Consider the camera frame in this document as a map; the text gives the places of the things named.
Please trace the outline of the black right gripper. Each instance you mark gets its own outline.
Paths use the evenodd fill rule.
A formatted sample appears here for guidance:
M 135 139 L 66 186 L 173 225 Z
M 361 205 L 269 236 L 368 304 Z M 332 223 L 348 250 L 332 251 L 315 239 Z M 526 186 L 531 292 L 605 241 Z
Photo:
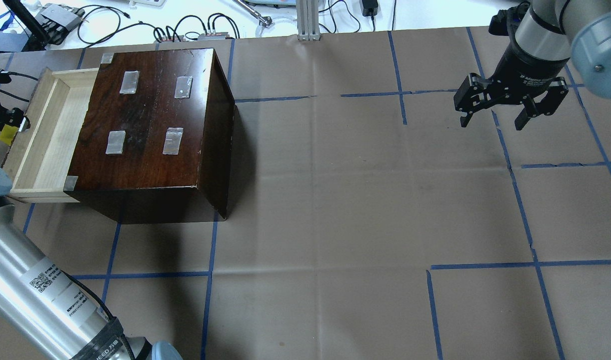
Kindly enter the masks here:
M 485 78 L 471 72 L 466 75 L 453 98 L 454 109 L 462 113 L 459 123 L 466 128 L 477 112 L 495 105 L 522 105 L 515 118 L 521 131 L 537 116 L 551 116 L 570 89 L 559 76 L 565 62 L 538 60 L 516 54 L 507 48 L 493 75 Z

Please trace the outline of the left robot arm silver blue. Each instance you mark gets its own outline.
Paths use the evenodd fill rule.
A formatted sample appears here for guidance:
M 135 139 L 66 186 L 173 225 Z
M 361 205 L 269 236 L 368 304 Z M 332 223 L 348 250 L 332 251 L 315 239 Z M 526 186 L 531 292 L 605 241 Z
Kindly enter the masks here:
M 96 294 L 15 225 L 12 186 L 0 166 L 0 316 L 52 360 L 179 360 L 169 342 L 127 337 Z

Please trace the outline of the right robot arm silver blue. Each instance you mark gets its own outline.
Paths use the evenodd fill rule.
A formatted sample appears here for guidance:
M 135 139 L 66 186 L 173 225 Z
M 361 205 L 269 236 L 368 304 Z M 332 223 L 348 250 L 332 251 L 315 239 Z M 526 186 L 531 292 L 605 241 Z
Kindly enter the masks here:
M 470 73 L 454 95 L 461 127 L 495 105 L 521 105 L 515 129 L 551 116 L 569 92 L 560 72 L 571 61 L 591 93 L 611 100 L 611 0 L 523 0 L 491 18 L 509 44 L 489 78 Z

